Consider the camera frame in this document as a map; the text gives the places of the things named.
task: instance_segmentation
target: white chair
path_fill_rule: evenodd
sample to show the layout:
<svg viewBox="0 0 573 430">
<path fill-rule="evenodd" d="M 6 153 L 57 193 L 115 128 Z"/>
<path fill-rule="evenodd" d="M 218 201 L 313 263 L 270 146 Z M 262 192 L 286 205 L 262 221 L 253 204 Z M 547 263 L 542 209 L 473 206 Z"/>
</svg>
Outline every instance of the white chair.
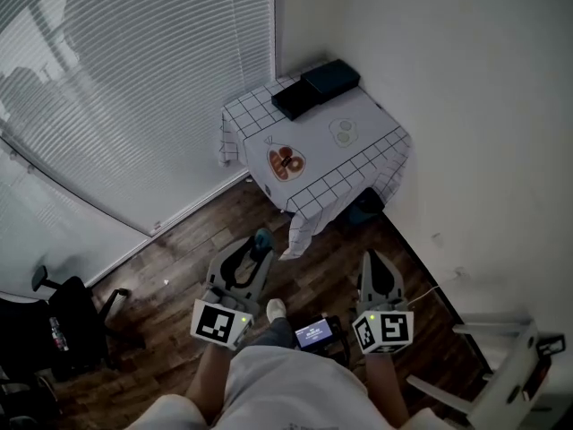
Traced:
<svg viewBox="0 0 573 430">
<path fill-rule="evenodd" d="M 500 367 L 491 377 L 484 377 L 488 383 L 474 401 L 462 400 L 413 375 L 406 379 L 420 391 L 465 413 L 467 420 L 475 430 L 518 428 L 541 394 L 541 387 L 535 396 L 531 397 L 531 400 L 526 400 L 522 393 L 522 387 L 539 361 L 535 348 L 539 333 L 535 322 L 523 319 L 518 322 L 509 322 L 507 319 L 510 316 L 507 315 L 505 317 L 497 315 L 497 322 L 492 322 L 495 316 L 496 314 L 465 315 L 462 319 L 466 321 L 466 324 L 455 325 L 453 328 L 455 333 L 460 334 L 515 338 L 511 351 Z"/>
</svg>

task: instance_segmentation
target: handheld device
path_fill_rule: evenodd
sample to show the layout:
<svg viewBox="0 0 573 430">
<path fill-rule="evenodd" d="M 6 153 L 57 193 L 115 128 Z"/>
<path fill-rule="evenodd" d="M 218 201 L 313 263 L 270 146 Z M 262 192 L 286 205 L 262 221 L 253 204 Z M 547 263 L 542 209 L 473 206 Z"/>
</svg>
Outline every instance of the handheld device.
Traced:
<svg viewBox="0 0 573 430">
<path fill-rule="evenodd" d="M 304 352 L 331 358 L 345 367 L 350 364 L 350 347 L 338 317 L 316 317 L 310 324 L 295 330 L 295 336 L 298 347 Z M 337 345 L 341 345 L 342 350 L 336 350 Z"/>
</svg>

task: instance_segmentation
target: black box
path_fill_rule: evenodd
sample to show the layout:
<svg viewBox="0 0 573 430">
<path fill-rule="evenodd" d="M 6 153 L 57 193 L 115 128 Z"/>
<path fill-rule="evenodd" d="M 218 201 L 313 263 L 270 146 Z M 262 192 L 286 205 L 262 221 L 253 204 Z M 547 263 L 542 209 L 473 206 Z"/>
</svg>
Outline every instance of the black box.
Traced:
<svg viewBox="0 0 573 430">
<path fill-rule="evenodd" d="M 301 80 L 272 96 L 271 103 L 291 121 L 318 104 L 358 86 L 360 75 L 341 61 L 329 62 L 301 75 Z"/>
<path fill-rule="evenodd" d="M 317 90 L 319 103 L 323 104 L 358 86 L 360 75 L 346 62 L 338 59 L 303 73 L 301 81 L 308 82 Z"/>
<path fill-rule="evenodd" d="M 299 81 L 270 98 L 270 102 L 290 119 L 319 104 L 319 94 L 308 82 Z"/>
</svg>

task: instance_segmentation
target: cable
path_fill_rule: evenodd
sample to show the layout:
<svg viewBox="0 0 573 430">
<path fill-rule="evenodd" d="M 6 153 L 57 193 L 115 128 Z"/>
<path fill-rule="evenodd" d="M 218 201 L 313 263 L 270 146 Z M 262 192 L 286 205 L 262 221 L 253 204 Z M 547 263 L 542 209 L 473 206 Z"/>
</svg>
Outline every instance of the cable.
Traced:
<svg viewBox="0 0 573 430">
<path fill-rule="evenodd" d="M 417 297 L 416 299 L 413 299 L 412 301 L 410 301 L 410 302 L 408 303 L 408 307 L 409 307 L 411 304 L 415 303 L 418 299 L 422 299 L 423 297 L 425 297 L 425 296 L 427 296 L 427 295 L 430 295 L 430 293 L 432 293 L 433 290 L 435 290 L 435 289 L 438 288 L 439 286 L 440 286 L 440 285 L 436 285 L 435 287 L 430 288 L 428 291 L 426 291 L 426 292 L 425 292 L 423 295 L 421 295 L 420 297 Z"/>
</svg>

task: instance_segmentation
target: wooden floor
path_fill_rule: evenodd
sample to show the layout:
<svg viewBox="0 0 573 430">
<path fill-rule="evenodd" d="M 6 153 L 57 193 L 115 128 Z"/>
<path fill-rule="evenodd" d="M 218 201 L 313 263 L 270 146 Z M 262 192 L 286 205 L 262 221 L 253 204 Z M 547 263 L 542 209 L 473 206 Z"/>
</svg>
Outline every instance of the wooden floor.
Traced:
<svg viewBox="0 0 573 430">
<path fill-rule="evenodd" d="M 121 372 L 101 367 L 67 383 L 56 383 L 63 410 L 54 427 L 125 428 L 157 397 L 182 393 L 199 363 L 203 345 L 189 336 L 192 305 L 200 297 L 210 260 L 234 239 L 269 228 L 278 250 L 287 246 L 289 217 L 265 197 L 255 183 L 242 182 L 171 229 L 94 288 L 101 305 L 112 289 L 132 294 L 118 304 L 111 328 L 137 331 L 146 350 L 124 350 L 110 341 Z M 316 236 L 302 258 L 275 262 L 262 306 L 273 297 L 286 302 L 293 325 L 320 313 L 336 314 L 348 331 L 348 308 L 354 307 L 359 263 L 373 247 L 390 258 L 404 275 L 406 297 L 413 300 L 431 286 L 400 244 L 386 219 L 350 228 L 337 219 Z M 411 412 L 432 407 L 443 417 L 459 416 L 406 383 L 409 374 L 472 399 L 483 387 L 483 369 L 463 336 L 454 334 L 454 319 L 435 292 L 413 304 L 415 342 L 395 355 L 402 392 Z M 250 336 L 264 330 L 261 316 Z M 351 341 L 351 369 L 364 381 L 363 357 Z"/>
</svg>

